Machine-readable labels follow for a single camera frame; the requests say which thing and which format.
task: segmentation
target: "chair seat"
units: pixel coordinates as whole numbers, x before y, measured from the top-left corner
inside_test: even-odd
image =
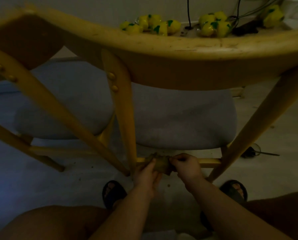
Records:
[[[83,61],[49,62],[33,75],[87,127],[100,134],[113,114],[113,105],[105,73]],[[27,100],[15,115],[19,133],[41,139],[76,138],[65,125]]]
[[[178,91],[133,84],[138,144],[202,150],[233,141],[237,117],[230,90]]]

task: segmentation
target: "black sandal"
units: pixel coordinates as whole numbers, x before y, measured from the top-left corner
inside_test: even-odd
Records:
[[[234,184],[239,184],[240,188],[243,191],[243,197],[241,194],[232,186]],[[244,202],[247,202],[248,200],[248,193],[247,189],[244,187],[242,183],[240,183],[237,180],[229,180],[225,182],[220,188],[223,193],[225,193],[227,196],[229,196],[231,199],[233,199],[235,202],[238,202],[239,204],[242,204]],[[213,227],[211,226],[210,222],[208,221],[206,215],[201,212],[200,213],[200,221],[202,225],[207,228],[208,231],[213,232]]]
[[[109,183],[113,183],[114,187],[110,190],[107,196],[104,197]],[[127,192],[125,191],[125,189],[122,187],[121,184],[119,184],[119,182],[115,180],[111,180],[108,183],[106,183],[106,185],[103,187],[103,190],[102,190],[102,200],[108,210],[112,209],[114,203],[117,200],[124,199],[126,196],[127,196]]]

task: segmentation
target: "brown cloth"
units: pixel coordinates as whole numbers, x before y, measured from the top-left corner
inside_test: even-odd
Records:
[[[168,176],[170,176],[172,171],[176,172],[175,166],[169,162],[169,158],[171,158],[171,156],[161,156],[158,153],[153,153],[149,157],[146,157],[144,165],[148,165],[153,158],[157,160],[154,170]]]

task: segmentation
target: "chair backrest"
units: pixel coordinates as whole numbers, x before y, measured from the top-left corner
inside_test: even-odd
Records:
[[[28,70],[45,63],[62,47],[56,29],[32,10],[14,9],[0,19],[0,50]]]
[[[54,9],[36,11],[58,28],[65,46],[103,69],[101,50],[116,54],[135,83],[177,90],[218,90],[277,77],[298,65],[298,30],[203,39],[127,34]]]

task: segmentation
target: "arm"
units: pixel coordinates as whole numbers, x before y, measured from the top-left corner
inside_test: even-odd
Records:
[[[134,188],[89,240],[141,238],[150,202],[162,177],[161,173],[153,172],[155,163],[153,159],[143,170],[136,169]]]
[[[170,162],[176,167],[178,176],[194,196],[220,239],[291,239],[206,181],[196,157],[183,153],[171,158]]]

